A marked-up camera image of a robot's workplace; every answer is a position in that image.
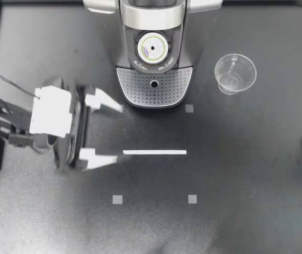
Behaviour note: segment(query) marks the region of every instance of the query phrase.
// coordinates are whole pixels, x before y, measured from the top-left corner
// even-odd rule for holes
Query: coffee maker
[[[126,100],[178,105],[223,0],[83,0],[115,66]]]

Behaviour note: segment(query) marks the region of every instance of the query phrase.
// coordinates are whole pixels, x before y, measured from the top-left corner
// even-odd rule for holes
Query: clear plastic cup
[[[222,93],[234,95],[248,90],[255,83],[257,71],[248,57],[229,54],[218,60],[215,77]]]

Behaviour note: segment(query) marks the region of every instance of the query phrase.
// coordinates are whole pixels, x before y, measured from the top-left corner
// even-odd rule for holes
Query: silver trim
[[[83,3],[91,12],[112,14],[117,10],[116,0],[83,0]]]
[[[185,16],[186,0],[178,0],[171,7],[143,8],[120,1],[123,24],[137,30],[167,30],[181,25]]]
[[[223,0],[188,0],[188,12],[204,12],[219,9]]]

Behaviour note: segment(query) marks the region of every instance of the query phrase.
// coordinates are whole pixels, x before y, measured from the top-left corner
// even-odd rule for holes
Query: black tabletop
[[[4,5],[1,15],[0,74],[31,91],[61,75],[126,106],[91,116],[88,147],[188,154],[60,174],[52,153],[6,147],[0,253],[302,253],[302,7],[222,7],[185,101],[163,111],[125,102],[83,7]],[[234,96],[214,79],[228,53],[257,67]],[[0,97],[32,106],[1,81]]]

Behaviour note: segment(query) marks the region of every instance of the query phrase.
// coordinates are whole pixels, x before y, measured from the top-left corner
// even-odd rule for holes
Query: drip tray
[[[163,74],[144,74],[117,68],[119,84],[127,101],[134,106],[164,108],[180,103],[188,91],[192,67]]]

